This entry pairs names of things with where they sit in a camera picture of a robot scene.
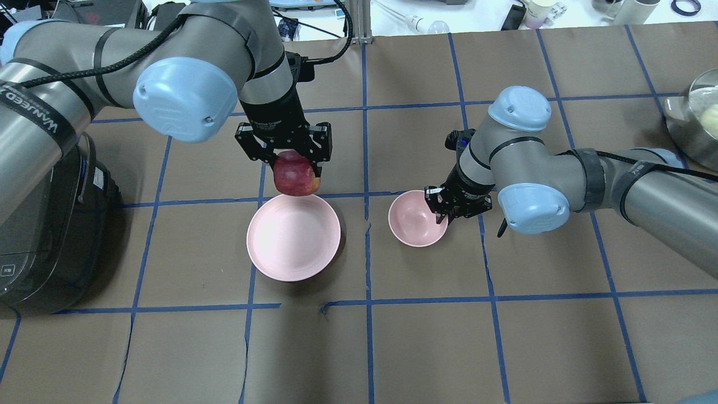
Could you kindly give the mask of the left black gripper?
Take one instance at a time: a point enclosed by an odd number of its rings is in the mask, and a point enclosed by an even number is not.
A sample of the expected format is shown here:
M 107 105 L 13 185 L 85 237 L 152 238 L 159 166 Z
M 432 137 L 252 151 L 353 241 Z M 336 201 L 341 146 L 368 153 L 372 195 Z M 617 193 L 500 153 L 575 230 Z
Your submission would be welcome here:
M 240 100 L 240 105 L 248 123 L 238 126 L 235 139 L 251 160 L 274 166 L 277 149 L 294 149 L 310 161 L 315 176 L 321 177 L 323 164 L 333 153 L 331 123 L 308 123 L 297 85 L 271 102 Z

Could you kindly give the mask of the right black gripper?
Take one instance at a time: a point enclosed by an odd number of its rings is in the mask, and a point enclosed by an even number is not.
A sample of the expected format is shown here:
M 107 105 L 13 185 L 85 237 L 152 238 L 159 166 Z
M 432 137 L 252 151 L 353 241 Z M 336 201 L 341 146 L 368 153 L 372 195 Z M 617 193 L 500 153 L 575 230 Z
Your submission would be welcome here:
M 443 223 L 448 227 L 455 218 L 476 217 L 491 210 L 493 202 L 489 193 L 492 188 L 470 180 L 459 166 L 454 166 L 441 186 L 424 187 L 424 201 L 435 215 L 436 224 Z M 508 221 L 503 218 L 497 238 L 502 238 L 507 229 Z

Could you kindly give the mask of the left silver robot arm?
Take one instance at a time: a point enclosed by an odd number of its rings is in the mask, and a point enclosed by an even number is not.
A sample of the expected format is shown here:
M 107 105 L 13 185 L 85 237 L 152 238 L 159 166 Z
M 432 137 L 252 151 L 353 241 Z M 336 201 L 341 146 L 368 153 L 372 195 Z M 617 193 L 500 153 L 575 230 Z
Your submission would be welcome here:
M 268 1 L 196 1 L 163 31 L 21 21 L 2 41 L 2 220 L 79 142 L 105 107 L 133 108 L 185 143 L 214 136 L 236 105 L 250 159 L 294 149 L 317 176 L 330 125 L 309 125 Z

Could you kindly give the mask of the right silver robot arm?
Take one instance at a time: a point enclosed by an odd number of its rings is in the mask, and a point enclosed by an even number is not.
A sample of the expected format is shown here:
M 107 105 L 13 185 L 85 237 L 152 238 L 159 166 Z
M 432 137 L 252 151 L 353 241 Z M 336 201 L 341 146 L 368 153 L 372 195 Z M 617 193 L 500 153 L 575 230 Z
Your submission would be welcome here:
M 424 189 L 436 222 L 487 212 L 492 191 L 504 214 L 500 229 L 524 235 L 551 232 L 573 213 L 612 209 L 716 278 L 716 176 L 682 168 L 667 149 L 553 154 L 541 136 L 551 113 L 537 90 L 513 85 L 476 130 L 447 135 L 456 163 L 441 186 Z

